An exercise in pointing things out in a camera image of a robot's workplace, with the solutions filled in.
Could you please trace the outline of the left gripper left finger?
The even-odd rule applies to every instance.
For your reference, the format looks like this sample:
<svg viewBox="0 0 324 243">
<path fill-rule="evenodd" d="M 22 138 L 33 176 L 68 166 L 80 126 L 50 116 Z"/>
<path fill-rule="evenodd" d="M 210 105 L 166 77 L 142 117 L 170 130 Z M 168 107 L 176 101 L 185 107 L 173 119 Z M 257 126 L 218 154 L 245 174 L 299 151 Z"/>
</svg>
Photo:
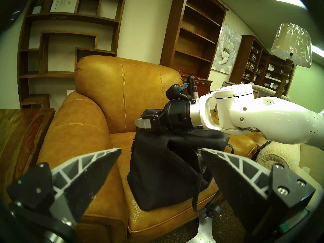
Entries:
<svg viewBox="0 0 324 243">
<path fill-rule="evenodd" d="M 7 187 L 13 202 L 35 213 L 77 223 L 122 152 L 112 148 L 76 156 L 50 169 L 41 162 Z"/>
</svg>

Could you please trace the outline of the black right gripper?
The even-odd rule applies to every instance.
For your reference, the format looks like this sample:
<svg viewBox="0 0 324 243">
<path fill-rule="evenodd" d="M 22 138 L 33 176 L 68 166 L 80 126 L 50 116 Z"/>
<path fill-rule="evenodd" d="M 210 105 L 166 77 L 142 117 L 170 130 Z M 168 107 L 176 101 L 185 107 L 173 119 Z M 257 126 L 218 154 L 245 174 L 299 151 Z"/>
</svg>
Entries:
<svg viewBox="0 0 324 243">
<path fill-rule="evenodd" d="M 190 102 L 192 96 L 183 93 L 179 84 L 172 85 L 166 96 L 169 102 L 161 111 L 144 111 L 141 118 L 135 120 L 134 124 L 140 129 L 169 129 L 169 130 L 191 130 L 193 124 L 190 117 Z"/>
</svg>

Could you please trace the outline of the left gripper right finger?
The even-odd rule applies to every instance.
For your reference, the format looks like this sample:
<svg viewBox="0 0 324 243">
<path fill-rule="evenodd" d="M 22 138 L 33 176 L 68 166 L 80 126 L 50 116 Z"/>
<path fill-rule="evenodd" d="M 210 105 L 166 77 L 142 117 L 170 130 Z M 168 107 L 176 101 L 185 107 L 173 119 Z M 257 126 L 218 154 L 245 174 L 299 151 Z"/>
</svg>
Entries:
<svg viewBox="0 0 324 243">
<path fill-rule="evenodd" d="M 255 161 L 218 150 L 201 149 L 214 180 L 248 236 L 282 236 L 308 215 L 315 188 L 290 168 L 271 170 Z"/>
</svg>

